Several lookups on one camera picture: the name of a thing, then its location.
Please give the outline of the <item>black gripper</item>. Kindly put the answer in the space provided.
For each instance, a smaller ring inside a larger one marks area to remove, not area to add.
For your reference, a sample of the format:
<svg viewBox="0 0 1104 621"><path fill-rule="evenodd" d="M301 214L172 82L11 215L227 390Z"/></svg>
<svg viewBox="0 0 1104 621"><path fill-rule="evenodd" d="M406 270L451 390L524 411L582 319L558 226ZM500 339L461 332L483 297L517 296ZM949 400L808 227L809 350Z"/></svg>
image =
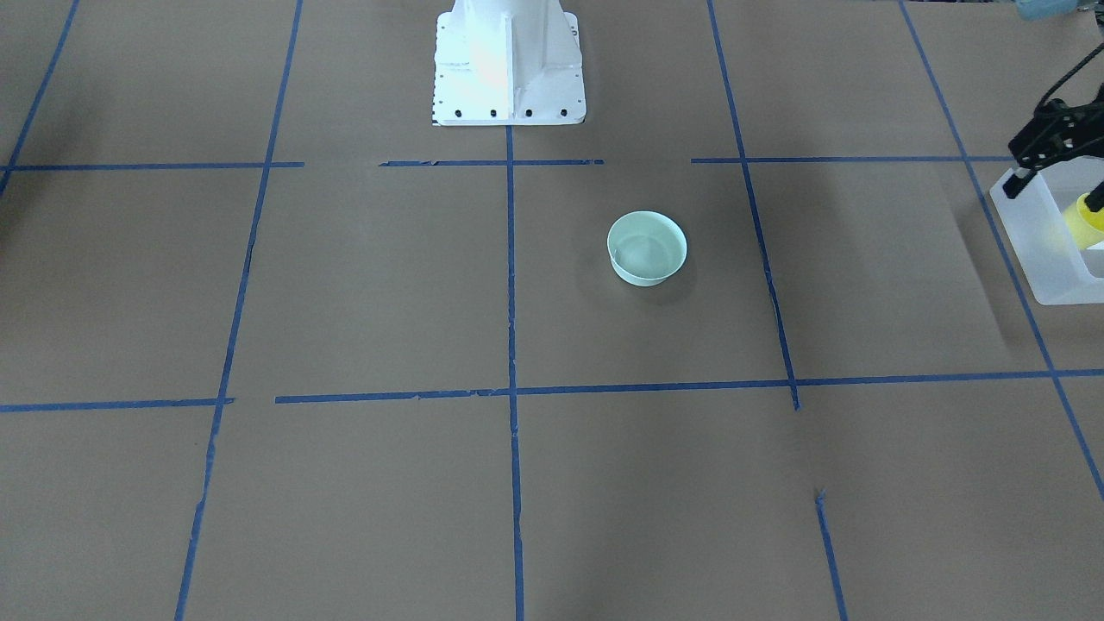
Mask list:
<svg viewBox="0 0 1104 621"><path fill-rule="evenodd" d="M1008 144L1017 168L1002 181L1004 196L1013 200L1032 182L1037 172L1057 164L1081 157L1103 157L1103 102L1101 96L1078 106L1068 106L1060 98L1049 101L1034 110L1032 118L1013 135ZM1091 213L1104 208L1104 182L1084 196L1084 207Z"/></svg>

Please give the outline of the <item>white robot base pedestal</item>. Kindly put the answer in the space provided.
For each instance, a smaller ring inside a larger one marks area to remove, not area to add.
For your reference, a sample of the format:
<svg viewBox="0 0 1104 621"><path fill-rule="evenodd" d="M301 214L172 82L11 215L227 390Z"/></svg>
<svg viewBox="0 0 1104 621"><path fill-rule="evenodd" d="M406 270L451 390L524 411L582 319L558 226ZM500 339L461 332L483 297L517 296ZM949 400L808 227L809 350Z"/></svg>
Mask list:
<svg viewBox="0 0 1104 621"><path fill-rule="evenodd" d="M580 24L559 1L455 1L436 18L435 35L434 125L587 118Z"/></svg>

